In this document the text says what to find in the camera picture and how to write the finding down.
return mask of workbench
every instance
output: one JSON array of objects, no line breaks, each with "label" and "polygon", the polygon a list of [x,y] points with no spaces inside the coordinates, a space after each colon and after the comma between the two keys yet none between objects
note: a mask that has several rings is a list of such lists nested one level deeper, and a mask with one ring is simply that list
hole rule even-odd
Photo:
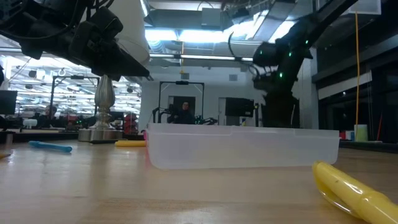
[{"label": "workbench", "polygon": [[[311,167],[159,170],[144,148],[13,144],[0,160],[1,223],[364,223],[319,194]],[[340,149],[335,167],[398,202],[398,155]]]}]

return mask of blue marker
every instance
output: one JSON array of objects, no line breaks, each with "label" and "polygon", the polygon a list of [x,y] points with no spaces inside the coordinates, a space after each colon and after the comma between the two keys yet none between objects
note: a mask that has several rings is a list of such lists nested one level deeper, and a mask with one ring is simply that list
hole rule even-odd
[{"label": "blue marker", "polygon": [[50,144],[50,143],[44,143],[44,142],[39,142],[39,141],[30,141],[29,145],[36,147],[36,148],[53,149],[53,150],[62,151],[62,152],[71,152],[72,151],[72,147],[70,147],[70,146]]}]

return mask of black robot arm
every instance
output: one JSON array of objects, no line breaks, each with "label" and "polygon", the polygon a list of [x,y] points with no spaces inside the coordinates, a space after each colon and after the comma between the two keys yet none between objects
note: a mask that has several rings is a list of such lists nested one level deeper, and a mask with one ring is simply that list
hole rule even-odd
[{"label": "black robot arm", "polygon": [[292,95],[297,74],[305,58],[312,58],[310,47],[325,29],[357,0],[330,0],[318,12],[301,18],[274,44],[264,42],[256,50],[253,63],[260,67],[277,66],[271,74],[258,75],[254,87],[264,90],[262,106],[265,127],[299,128],[300,103]]},{"label": "black robot arm", "polygon": [[94,0],[2,0],[0,34],[21,45],[34,59],[43,52],[91,68],[96,75],[118,81],[121,76],[149,76],[139,62],[121,49],[115,36],[123,25],[107,6],[80,22]]},{"label": "black robot arm", "polygon": [[325,29],[358,0],[331,0],[319,11],[301,18],[274,44],[264,42],[256,50],[253,63],[260,67],[278,66],[269,76],[254,79],[254,87],[270,92],[291,92],[305,58],[312,58],[310,47]]}]

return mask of yellow marker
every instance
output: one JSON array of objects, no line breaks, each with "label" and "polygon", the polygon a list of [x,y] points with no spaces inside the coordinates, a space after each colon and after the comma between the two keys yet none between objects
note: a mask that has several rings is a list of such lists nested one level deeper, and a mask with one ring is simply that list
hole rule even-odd
[{"label": "yellow marker", "polygon": [[312,166],[317,187],[324,198],[350,215],[372,224],[398,224],[398,206],[373,190],[324,162]]},{"label": "yellow marker", "polygon": [[10,154],[0,154],[0,159],[11,156]]},{"label": "yellow marker", "polygon": [[145,141],[117,141],[114,143],[117,147],[145,147]]}]

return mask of clear plastic container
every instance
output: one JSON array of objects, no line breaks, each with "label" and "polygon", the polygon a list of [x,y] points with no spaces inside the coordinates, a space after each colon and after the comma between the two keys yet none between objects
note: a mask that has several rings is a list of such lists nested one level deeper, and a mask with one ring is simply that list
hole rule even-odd
[{"label": "clear plastic container", "polygon": [[160,169],[311,166],[337,160],[338,131],[149,124],[147,147]]}]

